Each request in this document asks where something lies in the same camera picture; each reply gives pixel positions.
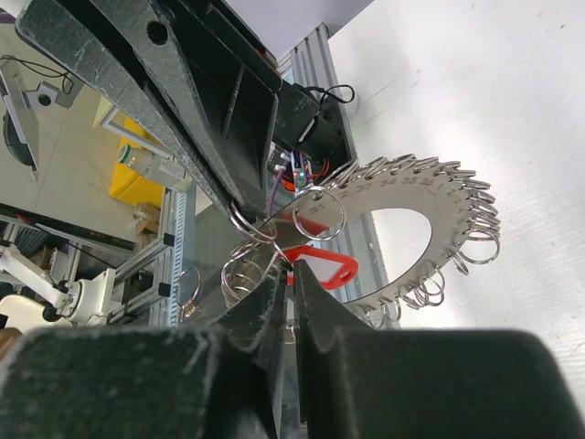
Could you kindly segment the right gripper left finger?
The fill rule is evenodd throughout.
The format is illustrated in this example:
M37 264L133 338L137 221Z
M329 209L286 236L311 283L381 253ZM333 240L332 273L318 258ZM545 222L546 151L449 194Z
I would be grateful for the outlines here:
M209 326L43 328L1 363L4 438L276 438L286 272Z

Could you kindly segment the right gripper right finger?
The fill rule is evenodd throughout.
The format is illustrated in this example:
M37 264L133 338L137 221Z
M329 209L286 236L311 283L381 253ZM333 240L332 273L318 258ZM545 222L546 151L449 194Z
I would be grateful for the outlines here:
M293 269L301 420L312 438L577 438L557 362L518 330L376 330Z

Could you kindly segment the red handled key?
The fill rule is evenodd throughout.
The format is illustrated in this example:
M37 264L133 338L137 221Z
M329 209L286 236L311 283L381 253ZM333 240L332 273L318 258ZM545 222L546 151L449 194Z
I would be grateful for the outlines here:
M307 262L325 290L335 290L349 283L358 272L358 261L350 255L312 245L296 246L284 251L289 262Z

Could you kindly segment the metal disc with key rings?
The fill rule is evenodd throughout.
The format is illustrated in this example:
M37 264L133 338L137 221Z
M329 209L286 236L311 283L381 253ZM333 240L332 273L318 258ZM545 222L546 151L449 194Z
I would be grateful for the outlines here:
M439 306L445 296L445 265L468 274L469 265L489 264L500 254L500 220L489 187L457 161L380 157L367 165L343 166L258 228L245 225L233 212L248 237L220 271L224 302L228 308L237 305L273 265L291 264L285 250L333 240L350 220L370 215L388 280L346 307L359 316L382 310L400 319L403 306Z

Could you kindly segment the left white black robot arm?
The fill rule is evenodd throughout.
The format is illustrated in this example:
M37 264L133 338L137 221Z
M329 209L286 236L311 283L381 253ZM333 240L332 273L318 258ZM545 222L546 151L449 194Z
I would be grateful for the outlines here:
M267 212L269 150L347 157L333 94L284 80L223 1L29 1L16 33L152 135L223 209Z

